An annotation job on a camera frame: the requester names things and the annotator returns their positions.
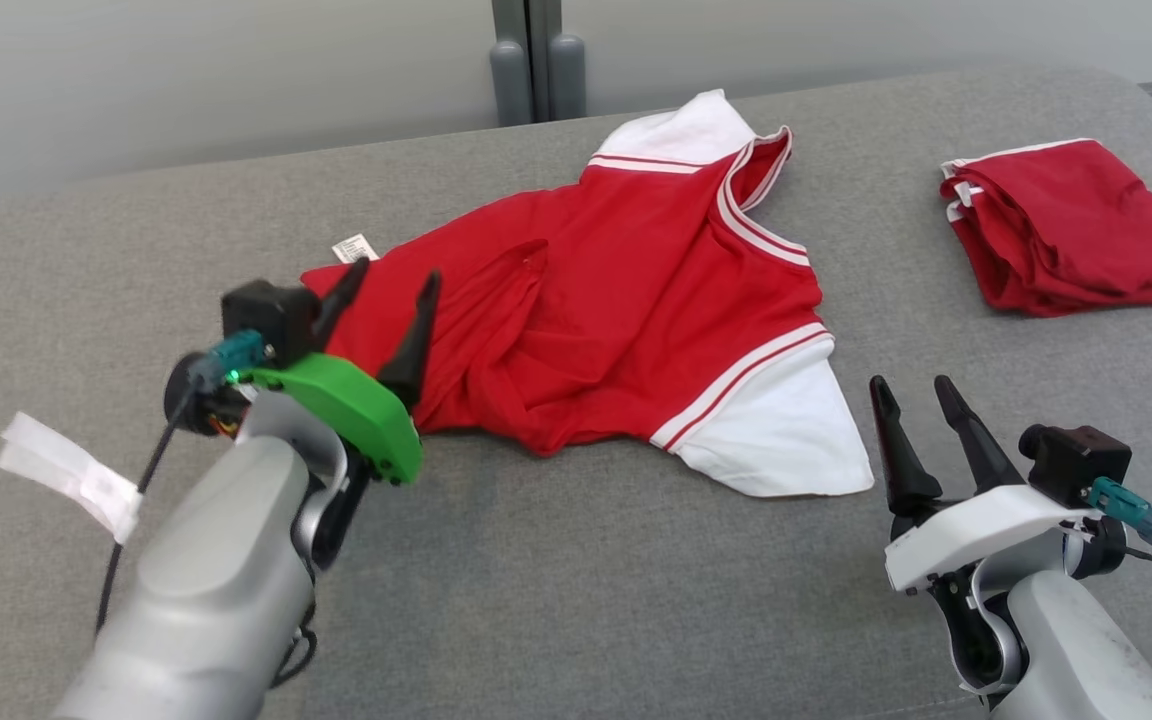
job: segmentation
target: clothing tag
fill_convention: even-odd
[[[25,414],[3,430],[0,468],[69,497],[122,544],[136,528],[143,495],[136,483],[115,473],[70,441]]]
[[[335,252],[342,263],[353,263],[358,258],[364,258],[364,256],[370,260],[380,260],[380,255],[371,249],[367,238],[362,237],[362,233],[335,243],[332,247],[332,252]]]

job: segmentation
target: metal arm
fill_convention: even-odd
[[[291,529],[310,488],[278,437],[236,445],[166,521],[52,717],[251,720],[314,599]]]
[[[183,415],[180,427],[236,445],[146,547],[131,598],[52,717],[260,714],[314,602],[314,571],[338,556],[362,493],[372,480],[410,483],[420,470],[408,411],[420,400],[439,276],[420,293],[412,328],[378,382],[318,353],[366,272],[365,262],[353,265],[321,304],[306,288],[265,281],[221,300],[225,341],[180,361],[164,410],[169,423]]]
[[[992,720],[1152,720],[1149,662],[1075,579],[1121,561],[1121,550],[1107,548],[1123,541],[1123,525],[1081,498],[1102,473],[1123,479],[1129,448],[1096,429],[1040,429],[1079,449],[1039,454],[1026,483],[954,382],[938,377],[935,391],[977,480],[964,501],[940,500],[890,388],[870,381],[896,516],[892,586],[932,596],[961,687],[988,704]],[[1028,434],[1021,449],[1033,457]]]

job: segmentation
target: red stripe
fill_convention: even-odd
[[[628,160],[631,162],[654,162],[658,165],[681,165],[684,168],[707,168],[708,165],[704,162],[684,162],[681,160],[653,160],[650,158],[630,158],[630,156],[606,156],[602,152],[594,152],[594,158],[601,158],[604,160]]]
[[[664,449],[668,450],[670,447],[673,447],[673,444],[679,441],[679,438],[685,435],[688,430],[694,429],[696,423],[699,423],[699,420],[704,420],[705,416],[712,414],[714,407],[718,407],[719,402],[722,402],[723,397],[727,397],[727,393],[732,392],[733,387],[736,387],[736,382],[740,382],[741,378],[744,378],[745,376],[753,372],[755,367],[758,367],[763,363],[767,363],[767,361],[773,359],[773,357],[776,357],[778,355],[794,350],[795,347],[801,346],[804,342],[808,342],[809,340],[814,340],[816,338],[823,336],[823,334],[829,334],[829,332],[818,331],[816,333],[809,334],[808,338],[803,338],[803,340],[797,341],[794,344],[787,344],[786,347],[780,348],[780,350],[776,350],[775,353],[768,355],[767,357],[763,357],[763,359],[759,359],[758,363],[755,363],[753,365],[750,365],[749,367],[741,370],[741,373],[735,378],[732,378],[732,382],[728,382],[727,387],[723,387],[723,392],[718,393],[718,397],[714,397],[714,401],[710,402],[708,407],[705,407],[704,414],[696,416],[696,419],[690,420],[690,423],[687,423],[681,430],[679,430],[679,432],[673,438],[669,438],[669,441],[667,444],[664,444]]]

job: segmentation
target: connector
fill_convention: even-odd
[[[1096,478],[1087,488],[1087,505],[1105,511],[1134,529],[1143,541],[1152,544],[1152,505],[1143,497],[1108,478]]]
[[[249,370],[265,363],[265,340],[256,331],[238,331],[206,351],[188,370],[195,392],[211,395],[233,370]]]

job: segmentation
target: gray fabric surface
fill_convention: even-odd
[[[992,313],[937,197],[941,160],[1076,136],[1100,138],[1152,188],[1152,101],[1138,88],[1010,68],[735,105],[760,132],[795,131],[755,219],[812,252],[833,366],[872,454],[865,382],[884,373],[929,469],[967,492],[932,393],[943,372],[1006,445],[1032,420],[1124,439],[1130,483],[1152,497],[1152,306]],[[573,182],[622,120],[0,202],[0,430],[23,410],[137,473],[166,370],[218,338],[221,291],[293,281],[357,232],[385,250],[499,196]],[[177,440],[129,559],[221,450]],[[538,460],[472,433],[430,438],[415,487],[369,493],[320,584],[319,660],[264,717],[978,719],[931,601],[887,588],[888,521],[881,491],[756,501],[632,442]],[[108,551],[77,507],[0,471],[0,719],[45,717],[77,670]],[[1089,585],[1152,661],[1152,566]]]

